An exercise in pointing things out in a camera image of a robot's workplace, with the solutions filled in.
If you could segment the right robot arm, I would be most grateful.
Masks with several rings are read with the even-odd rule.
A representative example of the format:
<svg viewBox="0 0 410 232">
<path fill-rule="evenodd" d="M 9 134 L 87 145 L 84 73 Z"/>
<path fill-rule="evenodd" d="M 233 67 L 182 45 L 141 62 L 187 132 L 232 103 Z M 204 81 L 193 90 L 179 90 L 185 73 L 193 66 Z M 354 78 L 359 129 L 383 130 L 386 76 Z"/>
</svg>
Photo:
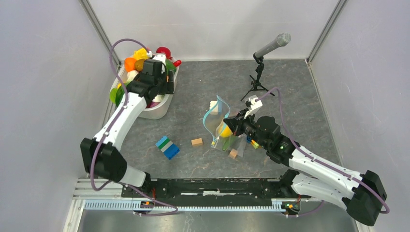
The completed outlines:
<svg viewBox="0 0 410 232">
<path fill-rule="evenodd" d="M 364 225 L 375 225 L 387 199 L 378 174 L 353 171 L 315 155 L 283 135 L 271 116 L 257 121 L 251 116 L 232 116 L 223 122 L 235 136 L 244 134 L 254 140 L 272 161 L 295 170 L 292 179 L 279 184 L 283 196 L 311 196 L 339 206 Z"/>
</svg>

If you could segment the small red toy chili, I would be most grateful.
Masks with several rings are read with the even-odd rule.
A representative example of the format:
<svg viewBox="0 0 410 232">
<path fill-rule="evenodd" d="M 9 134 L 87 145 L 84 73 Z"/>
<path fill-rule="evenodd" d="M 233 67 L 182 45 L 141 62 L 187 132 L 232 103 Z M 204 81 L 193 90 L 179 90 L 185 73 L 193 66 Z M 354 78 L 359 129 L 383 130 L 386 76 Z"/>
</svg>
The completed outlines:
<svg viewBox="0 0 410 232">
<path fill-rule="evenodd" d="M 176 61 L 173 62 L 173 65 L 174 65 L 175 67 L 178 67 L 178 66 L 181 65 L 181 63 L 182 63 L 181 60 L 176 60 Z"/>
</svg>

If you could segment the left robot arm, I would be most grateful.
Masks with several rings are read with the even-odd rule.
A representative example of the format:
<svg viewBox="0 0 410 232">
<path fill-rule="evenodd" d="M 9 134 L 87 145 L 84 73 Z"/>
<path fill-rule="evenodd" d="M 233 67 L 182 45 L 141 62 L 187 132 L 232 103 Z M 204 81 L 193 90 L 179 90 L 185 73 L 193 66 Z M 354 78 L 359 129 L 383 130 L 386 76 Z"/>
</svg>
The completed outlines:
<svg viewBox="0 0 410 232">
<path fill-rule="evenodd" d="M 143 70 L 126 86 L 121 101 L 106 125 L 80 144 L 85 171 L 107 180 L 133 186 L 140 197 L 148 196 L 152 184 L 146 172 L 131 167 L 120 153 L 134 121 L 156 96 L 172 94 L 173 76 L 166 69 L 166 56 L 155 55 L 144 61 Z"/>
</svg>

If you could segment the green toy bell pepper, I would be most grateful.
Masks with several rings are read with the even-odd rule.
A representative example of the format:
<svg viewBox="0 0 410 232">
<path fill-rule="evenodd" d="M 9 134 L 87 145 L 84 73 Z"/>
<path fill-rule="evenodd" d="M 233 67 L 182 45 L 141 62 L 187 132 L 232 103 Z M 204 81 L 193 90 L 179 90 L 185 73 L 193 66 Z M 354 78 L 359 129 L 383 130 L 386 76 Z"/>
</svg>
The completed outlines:
<svg viewBox="0 0 410 232">
<path fill-rule="evenodd" d="M 174 75 L 176 73 L 176 66 L 173 64 L 172 61 L 166 59 L 166 68 L 168 76 Z"/>
</svg>

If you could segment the clear zip top bag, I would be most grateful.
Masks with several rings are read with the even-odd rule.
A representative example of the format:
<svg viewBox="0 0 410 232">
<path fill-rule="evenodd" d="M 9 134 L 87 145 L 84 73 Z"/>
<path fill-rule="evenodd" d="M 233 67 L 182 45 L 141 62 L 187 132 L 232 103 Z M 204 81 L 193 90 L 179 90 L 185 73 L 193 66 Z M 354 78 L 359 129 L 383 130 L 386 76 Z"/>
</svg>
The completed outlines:
<svg viewBox="0 0 410 232">
<path fill-rule="evenodd" d="M 246 136 L 234 136 L 223 121 L 230 116 L 235 116 L 236 113 L 225 100 L 217 96 L 215 100 L 209 102 L 209 109 L 203 117 L 203 126 L 212 136 L 212 148 L 243 157 L 247 144 Z"/>
</svg>

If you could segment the green toy cucumber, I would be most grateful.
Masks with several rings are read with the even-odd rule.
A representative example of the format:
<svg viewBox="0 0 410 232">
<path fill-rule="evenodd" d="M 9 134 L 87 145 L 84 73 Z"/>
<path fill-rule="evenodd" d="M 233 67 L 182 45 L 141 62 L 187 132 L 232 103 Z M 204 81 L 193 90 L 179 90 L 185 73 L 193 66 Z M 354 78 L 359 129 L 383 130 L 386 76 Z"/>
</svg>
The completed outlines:
<svg viewBox="0 0 410 232">
<path fill-rule="evenodd" d="M 232 150 L 237 143 L 238 138 L 235 136 L 225 138 L 225 141 L 222 146 L 222 151 Z"/>
</svg>

